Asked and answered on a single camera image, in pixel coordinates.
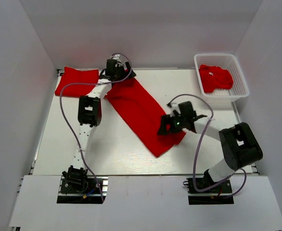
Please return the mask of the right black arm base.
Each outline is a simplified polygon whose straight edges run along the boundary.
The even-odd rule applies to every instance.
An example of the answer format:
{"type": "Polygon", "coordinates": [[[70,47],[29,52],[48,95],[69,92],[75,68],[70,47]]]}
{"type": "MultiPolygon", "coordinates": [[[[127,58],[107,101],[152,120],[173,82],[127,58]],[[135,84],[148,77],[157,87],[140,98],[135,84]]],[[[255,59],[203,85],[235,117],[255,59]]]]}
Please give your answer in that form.
{"type": "Polygon", "coordinates": [[[193,179],[183,182],[187,188],[189,205],[233,205],[233,190],[229,180],[206,192],[197,192],[193,187],[193,179]]]}

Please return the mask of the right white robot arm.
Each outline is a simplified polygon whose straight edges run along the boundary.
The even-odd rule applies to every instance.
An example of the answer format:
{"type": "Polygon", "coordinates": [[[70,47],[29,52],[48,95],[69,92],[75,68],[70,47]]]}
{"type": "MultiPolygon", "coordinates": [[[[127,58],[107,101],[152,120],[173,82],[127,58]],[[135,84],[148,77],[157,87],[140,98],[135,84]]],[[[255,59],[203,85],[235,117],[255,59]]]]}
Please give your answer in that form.
{"type": "Polygon", "coordinates": [[[190,101],[180,104],[168,103],[167,106],[171,112],[161,117],[159,136],[178,134],[185,129],[200,134],[195,159],[198,158],[205,136],[221,144],[222,160],[204,172],[201,182],[197,182],[193,176],[192,185],[195,192],[215,192],[235,172],[263,158],[262,149],[247,123],[241,122],[226,128],[215,122],[212,115],[198,115],[190,101]]]}

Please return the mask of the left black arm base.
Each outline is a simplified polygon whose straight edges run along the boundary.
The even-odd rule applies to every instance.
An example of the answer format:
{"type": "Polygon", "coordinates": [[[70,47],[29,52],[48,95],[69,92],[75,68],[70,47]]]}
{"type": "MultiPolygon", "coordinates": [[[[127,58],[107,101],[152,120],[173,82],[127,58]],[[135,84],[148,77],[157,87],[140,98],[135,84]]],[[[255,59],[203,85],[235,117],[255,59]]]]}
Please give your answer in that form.
{"type": "Polygon", "coordinates": [[[69,183],[67,179],[61,177],[59,192],[57,196],[58,204],[102,204],[106,198],[108,190],[108,178],[98,178],[100,186],[93,177],[88,177],[83,186],[69,183]]]}

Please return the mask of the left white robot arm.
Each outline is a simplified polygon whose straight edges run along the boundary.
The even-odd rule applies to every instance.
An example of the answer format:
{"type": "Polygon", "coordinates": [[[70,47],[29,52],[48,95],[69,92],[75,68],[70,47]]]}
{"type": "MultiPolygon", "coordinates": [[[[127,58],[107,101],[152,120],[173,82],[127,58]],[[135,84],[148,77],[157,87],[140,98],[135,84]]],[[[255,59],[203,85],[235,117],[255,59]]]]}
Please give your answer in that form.
{"type": "Polygon", "coordinates": [[[113,84],[126,81],[127,79],[134,78],[136,76],[132,70],[130,60],[127,60],[127,62],[124,63],[120,60],[120,56],[121,54],[119,53],[113,54],[111,58],[107,60],[106,68],[99,73],[97,83],[69,83],[63,86],[59,94],[62,116],[77,142],[74,164],[69,167],[67,172],[64,171],[62,174],[63,177],[72,184],[73,188],[75,188],[78,192],[84,192],[88,188],[88,171],[90,171],[95,179],[97,178],[86,163],[83,148],[87,147],[93,132],[101,122],[101,99],[103,99],[112,89],[113,84]],[[62,106],[62,96],[65,90],[72,86],[90,86],[93,88],[87,94],[82,94],[79,97],[77,117],[80,124],[79,135],[75,133],[69,123],[62,106]]]}

